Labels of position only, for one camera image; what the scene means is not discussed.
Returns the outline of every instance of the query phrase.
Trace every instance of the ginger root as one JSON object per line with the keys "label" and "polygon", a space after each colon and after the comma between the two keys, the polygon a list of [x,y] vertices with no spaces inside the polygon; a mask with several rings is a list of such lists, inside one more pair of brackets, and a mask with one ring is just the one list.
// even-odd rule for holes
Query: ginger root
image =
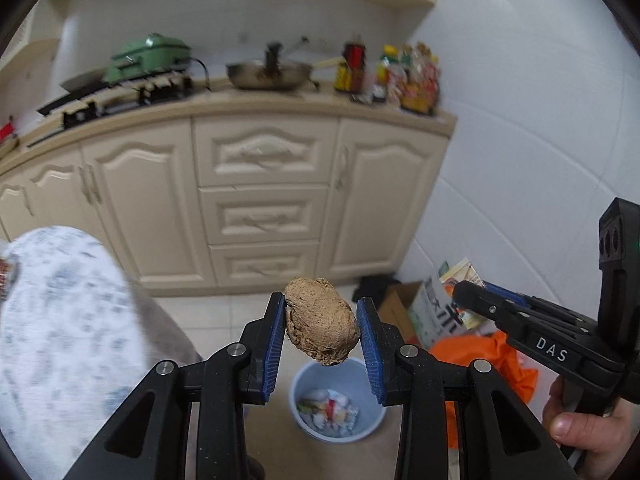
{"label": "ginger root", "polygon": [[284,289],[291,342],[324,366],[344,361],[360,339],[349,303],[318,278],[294,278]]}

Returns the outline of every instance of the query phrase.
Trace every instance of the cabinet handle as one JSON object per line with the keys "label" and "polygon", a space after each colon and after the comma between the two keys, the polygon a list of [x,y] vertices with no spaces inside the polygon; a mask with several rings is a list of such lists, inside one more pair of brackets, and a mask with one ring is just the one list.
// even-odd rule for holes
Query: cabinet handle
{"label": "cabinet handle", "polygon": [[33,214],[33,209],[31,209],[31,204],[29,203],[29,197],[27,196],[27,190],[24,188],[22,188],[22,198],[24,200],[25,208],[27,208],[27,211],[29,212],[29,214],[34,217],[35,215]]}
{"label": "cabinet handle", "polygon": [[[263,231],[277,231],[277,229],[279,229],[279,227],[282,224],[286,223],[287,220],[289,220],[289,219],[287,218],[286,215],[283,215],[283,214],[275,215],[275,216],[272,216],[270,218],[264,218],[264,219],[262,219],[260,221],[258,221],[257,219],[255,219],[252,216],[245,216],[244,217],[244,224],[245,225],[251,225],[252,227],[257,227],[258,229],[262,229]],[[272,222],[275,223],[274,227],[267,227],[265,225],[265,224],[272,223]]]}
{"label": "cabinet handle", "polygon": [[279,276],[282,273],[282,271],[287,268],[287,266],[286,264],[278,264],[276,268],[271,271],[262,270],[252,265],[248,265],[246,266],[246,268],[249,269],[251,272],[257,272],[258,274],[261,274],[266,278],[274,278],[275,276]]}
{"label": "cabinet handle", "polygon": [[343,146],[340,150],[340,169],[338,170],[338,180],[335,181],[335,189],[344,189],[349,173],[349,149]]}
{"label": "cabinet handle", "polygon": [[89,186],[86,183],[86,176],[84,175],[84,168],[82,166],[78,166],[78,173],[80,174],[80,180],[82,182],[82,194],[84,195],[86,201],[90,204],[92,202],[91,193],[89,192]]}
{"label": "cabinet handle", "polygon": [[282,166],[288,159],[291,159],[293,152],[289,148],[280,148],[267,144],[258,146],[250,150],[243,148],[238,155],[247,162],[252,162],[264,168],[276,168]]}
{"label": "cabinet handle", "polygon": [[102,203],[102,196],[100,195],[100,189],[98,188],[98,181],[95,178],[94,167],[91,164],[86,165],[89,169],[89,175],[91,175],[91,183],[94,188],[95,199],[98,201],[98,204]]}

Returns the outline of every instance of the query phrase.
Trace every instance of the drawer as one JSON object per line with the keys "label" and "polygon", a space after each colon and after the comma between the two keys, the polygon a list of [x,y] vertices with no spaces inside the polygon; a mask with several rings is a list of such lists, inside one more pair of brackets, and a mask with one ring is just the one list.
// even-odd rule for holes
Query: drawer
{"label": "drawer", "polygon": [[308,240],[320,237],[326,186],[201,189],[210,244]]}
{"label": "drawer", "polygon": [[281,285],[314,275],[318,242],[210,247],[220,286]]}
{"label": "drawer", "polygon": [[327,183],[338,119],[290,116],[196,118],[198,183]]}

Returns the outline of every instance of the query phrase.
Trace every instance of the wall tile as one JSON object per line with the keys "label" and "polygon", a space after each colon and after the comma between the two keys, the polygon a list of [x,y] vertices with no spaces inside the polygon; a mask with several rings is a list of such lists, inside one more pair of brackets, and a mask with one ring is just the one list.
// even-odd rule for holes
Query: wall tile
{"label": "wall tile", "polygon": [[[481,278],[511,290],[556,300],[545,280],[487,217],[447,182],[439,179],[420,220],[415,240],[436,268],[469,258]],[[415,273],[419,250],[412,244],[403,276]]]}
{"label": "wall tile", "polygon": [[404,35],[441,45],[443,57],[449,57],[445,52],[452,43],[450,34],[479,32],[493,47],[495,34],[503,30],[531,41],[564,44],[612,69],[622,67],[618,29],[601,0],[438,0],[426,20],[418,20],[417,14],[402,14]]}
{"label": "wall tile", "polygon": [[402,266],[396,272],[396,278],[403,283],[420,282],[434,270],[437,269],[434,268],[432,261],[414,238],[411,240]]}
{"label": "wall tile", "polygon": [[548,276],[577,235],[597,181],[535,136],[457,104],[441,175]]}
{"label": "wall tile", "polygon": [[625,74],[640,80],[640,53],[627,38],[622,39],[624,51]]}
{"label": "wall tile", "polygon": [[612,190],[598,186],[578,237],[566,247],[561,266],[548,277],[562,306],[594,319],[598,317],[602,284],[598,268],[598,220],[614,197]]}
{"label": "wall tile", "polygon": [[[530,34],[457,29],[442,76],[447,98],[505,117],[601,174],[615,136],[622,74]],[[458,60],[473,60],[460,65]]]}
{"label": "wall tile", "polygon": [[625,77],[618,136],[603,180],[622,198],[640,203],[640,80]]}

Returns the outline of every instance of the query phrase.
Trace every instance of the floral patterned fabric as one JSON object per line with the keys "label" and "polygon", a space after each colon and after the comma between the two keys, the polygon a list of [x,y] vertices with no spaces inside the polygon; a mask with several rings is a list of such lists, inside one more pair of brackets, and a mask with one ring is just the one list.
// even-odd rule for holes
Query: floral patterned fabric
{"label": "floral patterned fabric", "polygon": [[198,356],[88,234],[36,229],[6,251],[19,267],[0,306],[0,430],[33,480],[58,480],[155,362]]}

